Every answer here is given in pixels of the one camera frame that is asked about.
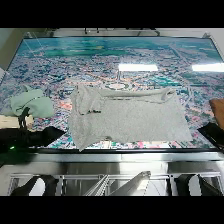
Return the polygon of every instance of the green cloth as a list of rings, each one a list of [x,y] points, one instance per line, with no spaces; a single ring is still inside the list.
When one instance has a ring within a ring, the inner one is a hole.
[[[11,110],[3,111],[5,116],[20,116],[26,107],[33,117],[48,118],[54,115],[53,102],[45,97],[41,89],[24,86],[26,92],[11,98]]]

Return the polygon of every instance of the light green fabric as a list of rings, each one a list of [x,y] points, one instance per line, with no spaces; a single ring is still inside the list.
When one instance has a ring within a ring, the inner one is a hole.
[[[19,116],[26,107],[29,107],[29,114],[37,118],[48,118],[54,115],[53,102],[45,97],[41,89],[32,89],[24,86],[26,92],[11,98],[11,111],[3,111],[8,116],[14,114]]]

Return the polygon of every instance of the gray t-shirt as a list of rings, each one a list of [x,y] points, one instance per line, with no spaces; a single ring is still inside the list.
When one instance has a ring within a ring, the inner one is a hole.
[[[79,150],[101,140],[192,141],[171,88],[113,91],[78,85],[71,94],[69,130]]]

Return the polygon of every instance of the gray cloth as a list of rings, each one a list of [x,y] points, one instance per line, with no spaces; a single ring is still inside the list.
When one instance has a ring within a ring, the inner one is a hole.
[[[79,85],[69,130],[79,150],[101,140],[192,141],[176,91],[113,91]]]

